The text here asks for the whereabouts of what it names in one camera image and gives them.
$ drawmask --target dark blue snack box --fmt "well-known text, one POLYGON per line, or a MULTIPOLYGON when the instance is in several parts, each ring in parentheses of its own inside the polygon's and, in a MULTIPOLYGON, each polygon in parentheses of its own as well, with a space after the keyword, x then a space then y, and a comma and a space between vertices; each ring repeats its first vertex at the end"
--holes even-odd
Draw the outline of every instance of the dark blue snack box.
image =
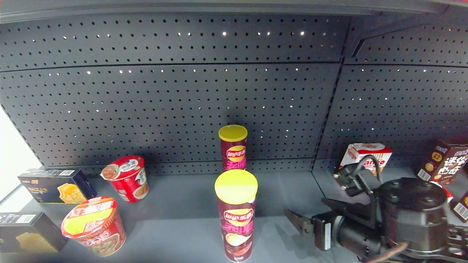
POLYGON ((39 203, 80 204, 96 197, 80 169, 29 169, 18 176, 39 203))

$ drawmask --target white snack box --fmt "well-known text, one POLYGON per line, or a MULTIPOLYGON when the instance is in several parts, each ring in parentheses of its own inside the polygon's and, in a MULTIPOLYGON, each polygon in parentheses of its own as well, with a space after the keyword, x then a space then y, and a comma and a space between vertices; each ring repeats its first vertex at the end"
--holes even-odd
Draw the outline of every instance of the white snack box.
MULTIPOLYGON (((343 160, 341 160, 340 167, 350 163, 357 163, 361 161, 361 159, 368 155, 372 154, 377 158, 380 165, 380 171, 383 170, 385 165, 387 164, 390 156, 392 155, 392 150, 386 147, 381 143, 353 143, 348 145, 348 149, 344 154, 343 160)), ((375 170, 374 162, 371 159, 368 159, 364 163, 364 167, 371 171, 373 175, 377 175, 375 170)))

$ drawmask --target red noodle cup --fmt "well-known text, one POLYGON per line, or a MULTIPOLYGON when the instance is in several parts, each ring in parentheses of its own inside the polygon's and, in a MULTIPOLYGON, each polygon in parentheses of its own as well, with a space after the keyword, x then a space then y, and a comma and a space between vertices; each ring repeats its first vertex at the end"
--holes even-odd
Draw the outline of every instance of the red noodle cup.
POLYGON ((224 253, 232 262, 244 262, 252 254, 257 188, 255 176, 239 169, 222 173, 214 184, 224 253))
POLYGON ((149 191, 144 164, 145 160, 140 156, 125 156, 104 167, 101 176, 123 200, 129 203, 138 202, 149 191))
POLYGON ((240 125, 228 125, 218 132, 221 139, 223 170, 247 168, 246 143, 247 129, 240 125))
POLYGON ((98 256, 114 254, 126 239, 117 201, 111 197, 95 197, 77 205, 65 216, 61 229, 65 237, 98 256))

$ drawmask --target black cable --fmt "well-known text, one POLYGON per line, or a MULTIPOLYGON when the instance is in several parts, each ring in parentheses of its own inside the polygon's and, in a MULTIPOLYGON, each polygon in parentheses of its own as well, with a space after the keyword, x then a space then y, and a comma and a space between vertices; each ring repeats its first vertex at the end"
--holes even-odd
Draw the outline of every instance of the black cable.
POLYGON ((351 178, 355 178, 358 172, 361 170, 361 168, 364 166, 364 163, 366 162, 367 159, 371 159, 374 162, 375 165, 375 171, 377 172, 377 179, 381 184, 383 184, 382 178, 380 177, 380 164, 377 158, 373 156, 372 154, 368 154, 364 156, 361 161, 359 161, 358 166, 356 169, 354 169, 353 173, 351 174, 351 178))

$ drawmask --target lay's chips can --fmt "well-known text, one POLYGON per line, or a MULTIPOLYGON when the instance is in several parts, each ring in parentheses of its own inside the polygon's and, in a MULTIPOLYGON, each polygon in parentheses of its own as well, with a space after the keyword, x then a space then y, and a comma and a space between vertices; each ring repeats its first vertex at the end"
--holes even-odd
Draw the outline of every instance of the lay's chips can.
POLYGON ((224 253, 232 262, 244 262, 253 249, 257 179, 245 170, 229 170, 218 176, 214 189, 224 253))
POLYGON ((219 132, 221 139, 221 156, 224 171, 247 168, 246 143, 247 129, 240 125, 222 127, 219 132))

